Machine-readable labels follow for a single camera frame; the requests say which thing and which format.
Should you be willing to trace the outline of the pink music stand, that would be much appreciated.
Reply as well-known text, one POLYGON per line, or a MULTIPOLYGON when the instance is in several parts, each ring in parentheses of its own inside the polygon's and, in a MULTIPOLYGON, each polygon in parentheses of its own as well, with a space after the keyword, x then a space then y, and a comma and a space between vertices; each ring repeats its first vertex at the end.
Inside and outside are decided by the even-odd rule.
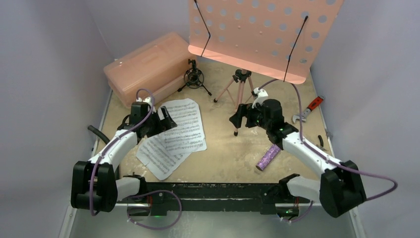
POLYGON ((302 84, 341 0, 191 0, 189 52, 302 84))

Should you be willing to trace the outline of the sheet music page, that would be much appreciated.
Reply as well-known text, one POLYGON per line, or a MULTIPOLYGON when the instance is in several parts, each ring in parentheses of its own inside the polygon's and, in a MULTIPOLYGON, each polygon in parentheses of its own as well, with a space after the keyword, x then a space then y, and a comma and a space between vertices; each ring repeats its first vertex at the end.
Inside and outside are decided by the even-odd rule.
POLYGON ((161 143, 170 155, 189 154, 207 149, 199 105, 192 99, 162 104, 177 127, 160 134, 161 143))
POLYGON ((136 157, 158 180, 167 179, 190 155, 171 155, 156 136, 146 138, 136 152, 136 157))

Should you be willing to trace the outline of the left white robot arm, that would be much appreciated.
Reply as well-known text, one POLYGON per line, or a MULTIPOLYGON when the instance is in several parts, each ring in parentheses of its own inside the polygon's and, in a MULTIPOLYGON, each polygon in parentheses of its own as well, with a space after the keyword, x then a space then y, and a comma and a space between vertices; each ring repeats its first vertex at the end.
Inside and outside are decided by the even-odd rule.
POLYGON ((145 179, 128 175, 116 179, 115 171, 128 152, 144 137, 151 138, 176 128, 166 107, 156 111, 151 102, 134 102, 114 137, 95 156, 78 161, 73 167, 70 204, 76 209, 110 212, 118 201, 130 197, 134 202, 146 200, 145 179))

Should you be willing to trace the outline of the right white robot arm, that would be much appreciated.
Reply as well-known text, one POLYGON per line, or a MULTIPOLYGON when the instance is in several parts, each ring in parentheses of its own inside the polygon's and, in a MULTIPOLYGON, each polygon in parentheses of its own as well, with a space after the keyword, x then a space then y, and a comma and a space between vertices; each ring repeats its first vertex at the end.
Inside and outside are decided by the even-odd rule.
POLYGON ((278 100, 267 99, 256 105, 240 104, 229 121, 239 129, 243 118, 247 128, 264 129, 272 144, 294 155, 318 176, 317 180, 300 175, 284 178, 285 184, 278 188, 281 200, 289 202, 295 197, 303 197, 319 202, 333 218, 367 201, 358 166, 328 155, 304 138, 296 127, 285 121, 278 100))

